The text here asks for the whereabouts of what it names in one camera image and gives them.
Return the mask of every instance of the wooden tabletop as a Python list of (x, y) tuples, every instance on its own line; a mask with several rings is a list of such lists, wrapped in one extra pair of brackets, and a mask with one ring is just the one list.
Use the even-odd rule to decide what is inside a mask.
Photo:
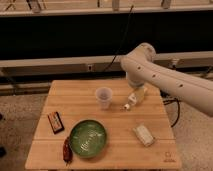
[[(113, 90), (112, 104), (101, 110), (94, 96), (98, 87)], [(150, 84), (142, 104), (124, 111), (132, 89), (125, 79), (53, 81), (46, 99), (26, 169), (179, 169), (181, 161), (174, 136), (164, 109), (159, 90)], [(65, 130), (53, 134), (47, 114), (58, 111)], [(95, 119), (106, 128), (108, 140), (105, 149), (95, 158), (63, 161), (62, 147), (71, 129), (79, 121)], [(144, 147), (133, 128), (143, 123), (152, 132), (156, 142)]]

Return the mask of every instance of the plastic cup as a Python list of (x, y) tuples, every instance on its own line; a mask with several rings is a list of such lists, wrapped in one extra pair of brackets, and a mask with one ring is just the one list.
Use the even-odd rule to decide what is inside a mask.
[(109, 108), (112, 100), (112, 90), (108, 87), (100, 87), (95, 91), (96, 99), (100, 104), (101, 109), (106, 110)]

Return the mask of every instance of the gray floor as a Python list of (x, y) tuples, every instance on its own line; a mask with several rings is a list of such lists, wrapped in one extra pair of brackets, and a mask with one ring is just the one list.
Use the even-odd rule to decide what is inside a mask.
[[(1, 171), (23, 171), (25, 160), (46, 94), (2, 96), (0, 112), (0, 146), (7, 155), (0, 158)], [(177, 112), (176, 104), (166, 106), (171, 122)], [(181, 117), (173, 128), (183, 162), (182, 171), (213, 170), (213, 119), (185, 103), (181, 103)]]

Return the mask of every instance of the red pepper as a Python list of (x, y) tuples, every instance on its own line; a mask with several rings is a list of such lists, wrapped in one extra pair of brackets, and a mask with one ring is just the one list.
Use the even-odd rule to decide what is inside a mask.
[(63, 145), (63, 159), (67, 164), (70, 164), (72, 162), (72, 156), (72, 150), (69, 147), (69, 137), (67, 137)]

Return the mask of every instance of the green bowl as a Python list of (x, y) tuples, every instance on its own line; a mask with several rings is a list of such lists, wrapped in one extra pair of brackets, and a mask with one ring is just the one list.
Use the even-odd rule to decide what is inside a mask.
[(79, 122), (71, 131), (69, 146), (81, 158), (91, 158), (98, 155), (107, 140), (103, 125), (95, 120)]

